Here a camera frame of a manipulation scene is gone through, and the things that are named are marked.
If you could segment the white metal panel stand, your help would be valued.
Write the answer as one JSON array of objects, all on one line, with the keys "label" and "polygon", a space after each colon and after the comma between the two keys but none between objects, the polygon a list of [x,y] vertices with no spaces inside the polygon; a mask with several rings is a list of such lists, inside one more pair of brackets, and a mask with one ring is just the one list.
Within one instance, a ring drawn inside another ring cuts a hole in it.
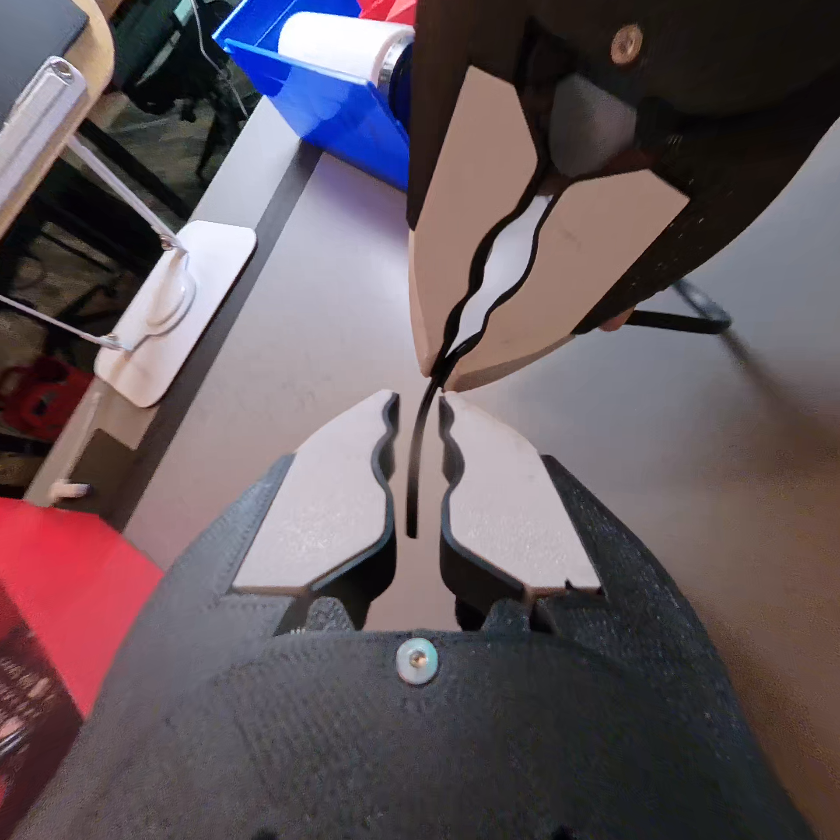
[{"label": "white metal panel stand", "polygon": [[[50,56],[37,69],[2,128],[2,205],[10,203],[13,189],[87,93],[84,76],[65,58]],[[254,254],[256,231],[194,220],[176,232],[77,136],[68,136],[67,145],[150,226],[161,242],[162,256],[107,335],[83,332],[5,295],[2,304],[96,344],[96,377],[134,406],[148,408],[170,389]]]}]

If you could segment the black panel with wooden frame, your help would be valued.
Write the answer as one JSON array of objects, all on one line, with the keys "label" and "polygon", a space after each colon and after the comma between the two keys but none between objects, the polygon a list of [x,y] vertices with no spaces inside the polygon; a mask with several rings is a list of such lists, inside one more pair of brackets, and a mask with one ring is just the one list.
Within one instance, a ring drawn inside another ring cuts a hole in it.
[{"label": "black panel with wooden frame", "polygon": [[1,236],[101,98],[114,58],[98,2],[1,3]]}]

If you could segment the black cable tie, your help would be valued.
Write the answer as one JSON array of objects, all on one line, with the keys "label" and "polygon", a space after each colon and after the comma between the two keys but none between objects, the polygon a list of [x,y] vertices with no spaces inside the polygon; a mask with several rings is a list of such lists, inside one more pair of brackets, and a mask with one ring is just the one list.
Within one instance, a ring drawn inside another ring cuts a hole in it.
[{"label": "black cable tie", "polygon": [[[692,315],[636,308],[627,315],[623,325],[719,338],[737,362],[743,365],[754,365],[755,359],[751,354],[751,349],[732,330],[732,318],[727,312],[687,279],[676,281],[671,288],[684,303],[689,305],[693,311]],[[515,293],[519,291],[519,287],[506,290],[488,307],[479,329],[457,343],[454,348],[442,349],[441,358],[434,363],[429,383],[416,413],[409,448],[406,480],[406,533],[411,539],[417,537],[418,531],[422,449],[427,417],[434,396],[436,392],[444,389],[456,364],[472,352],[485,337],[491,316],[514,298]]]}]

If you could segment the red plastic bin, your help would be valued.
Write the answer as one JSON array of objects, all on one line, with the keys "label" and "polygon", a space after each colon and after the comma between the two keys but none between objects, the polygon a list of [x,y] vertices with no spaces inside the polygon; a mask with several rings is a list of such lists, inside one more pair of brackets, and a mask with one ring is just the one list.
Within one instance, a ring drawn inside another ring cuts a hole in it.
[{"label": "red plastic bin", "polygon": [[1,838],[57,772],[162,571],[95,515],[1,502]]}]

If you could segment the white tape roll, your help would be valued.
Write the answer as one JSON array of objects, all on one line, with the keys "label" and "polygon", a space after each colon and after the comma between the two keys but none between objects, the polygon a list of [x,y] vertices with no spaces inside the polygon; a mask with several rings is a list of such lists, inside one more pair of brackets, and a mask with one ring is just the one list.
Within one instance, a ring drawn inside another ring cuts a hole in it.
[{"label": "white tape roll", "polygon": [[411,25],[341,15],[297,12],[280,30],[280,57],[374,84],[388,108],[410,128]]}]

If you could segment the blue plastic bin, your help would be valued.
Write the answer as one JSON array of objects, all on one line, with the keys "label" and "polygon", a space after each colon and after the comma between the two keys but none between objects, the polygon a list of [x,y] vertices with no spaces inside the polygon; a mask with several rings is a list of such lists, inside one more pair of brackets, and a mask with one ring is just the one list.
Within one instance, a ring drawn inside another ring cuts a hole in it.
[{"label": "blue plastic bin", "polygon": [[291,15],[315,12],[366,18],[362,10],[361,3],[354,1],[246,1],[213,38],[298,138],[404,192],[409,134],[375,85],[277,53],[280,30]]}]

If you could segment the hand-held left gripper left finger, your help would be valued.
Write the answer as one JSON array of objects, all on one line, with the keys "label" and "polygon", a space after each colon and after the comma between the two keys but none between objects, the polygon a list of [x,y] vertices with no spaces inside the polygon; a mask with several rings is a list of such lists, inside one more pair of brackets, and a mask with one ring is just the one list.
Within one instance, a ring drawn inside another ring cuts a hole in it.
[{"label": "hand-held left gripper left finger", "polygon": [[290,597],[305,618],[315,601],[341,603],[353,629],[396,572],[389,480],[400,396],[380,390],[321,426],[287,458],[232,592]]}]

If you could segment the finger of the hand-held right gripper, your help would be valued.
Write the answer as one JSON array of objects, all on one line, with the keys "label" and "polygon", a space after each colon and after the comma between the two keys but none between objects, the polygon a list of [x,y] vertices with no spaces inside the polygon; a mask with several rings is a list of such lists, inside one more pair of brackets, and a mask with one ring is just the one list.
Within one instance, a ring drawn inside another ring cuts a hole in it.
[{"label": "finger of the hand-held right gripper", "polygon": [[450,312],[468,293],[481,239],[515,209],[537,163],[515,88],[470,66],[408,239],[411,323],[424,376],[444,346]]},{"label": "finger of the hand-held right gripper", "polygon": [[445,390],[496,382],[572,341],[578,324],[689,201],[650,170],[572,184],[541,228],[528,278],[490,314]]}]

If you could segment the red plastic crate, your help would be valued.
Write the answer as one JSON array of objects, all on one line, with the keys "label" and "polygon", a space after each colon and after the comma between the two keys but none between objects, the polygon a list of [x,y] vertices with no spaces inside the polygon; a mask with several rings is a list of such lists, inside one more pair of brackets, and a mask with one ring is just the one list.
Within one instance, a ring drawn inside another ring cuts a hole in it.
[{"label": "red plastic crate", "polygon": [[92,374],[50,356],[1,373],[3,423],[25,436],[53,444],[85,395]]}]

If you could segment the black office chair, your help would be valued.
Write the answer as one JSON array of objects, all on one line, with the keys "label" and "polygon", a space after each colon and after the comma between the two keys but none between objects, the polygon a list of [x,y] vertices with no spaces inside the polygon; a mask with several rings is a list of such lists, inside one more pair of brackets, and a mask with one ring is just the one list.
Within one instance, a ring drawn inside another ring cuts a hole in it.
[{"label": "black office chair", "polygon": [[245,76],[214,34],[236,9],[227,1],[121,2],[111,21],[115,45],[112,85],[153,116],[172,110],[193,123],[205,103],[213,120],[196,166],[205,183],[216,152],[236,141],[255,110],[259,94],[244,89]]}]

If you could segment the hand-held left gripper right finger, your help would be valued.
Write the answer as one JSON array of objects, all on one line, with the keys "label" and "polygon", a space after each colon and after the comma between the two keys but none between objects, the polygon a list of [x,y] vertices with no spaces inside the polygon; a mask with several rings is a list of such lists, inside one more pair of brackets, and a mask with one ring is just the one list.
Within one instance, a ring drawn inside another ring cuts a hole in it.
[{"label": "hand-held left gripper right finger", "polygon": [[498,602],[538,625],[542,601],[602,606],[591,540],[581,534],[543,457],[514,428],[461,395],[438,402],[447,488],[439,568],[462,631],[478,631]]}]

